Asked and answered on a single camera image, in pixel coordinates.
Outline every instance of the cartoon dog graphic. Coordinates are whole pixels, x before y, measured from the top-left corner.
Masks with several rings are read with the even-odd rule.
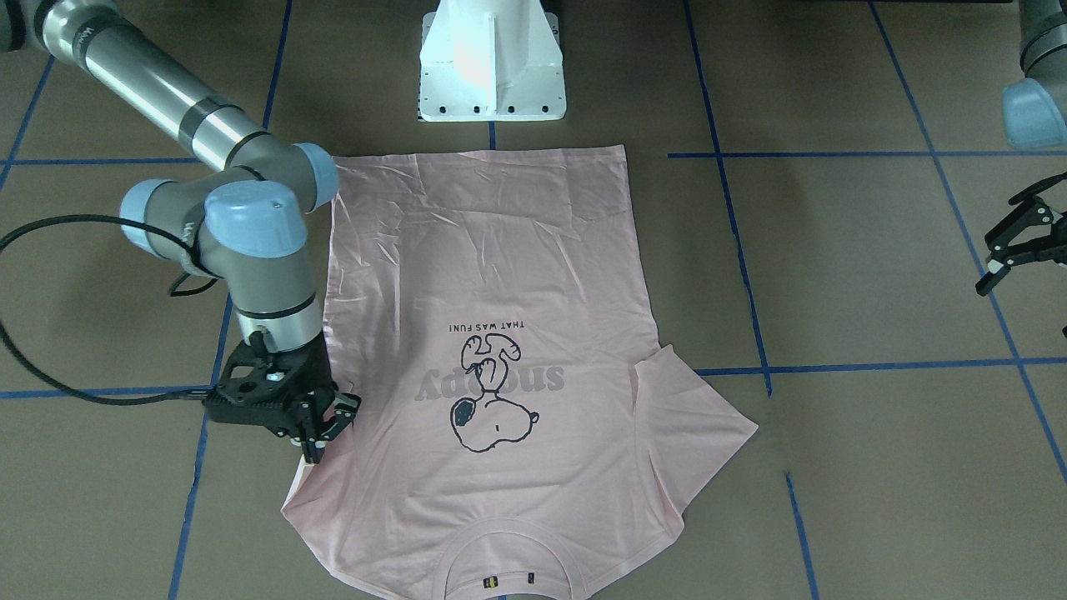
[[[540,415],[499,395],[508,378],[509,361],[521,358],[519,344],[499,333],[489,333],[484,340],[472,335],[463,344],[460,364],[474,373],[481,388],[477,398],[460,398],[452,405],[452,431],[463,447],[482,453],[500,442],[521,442],[530,435]]]

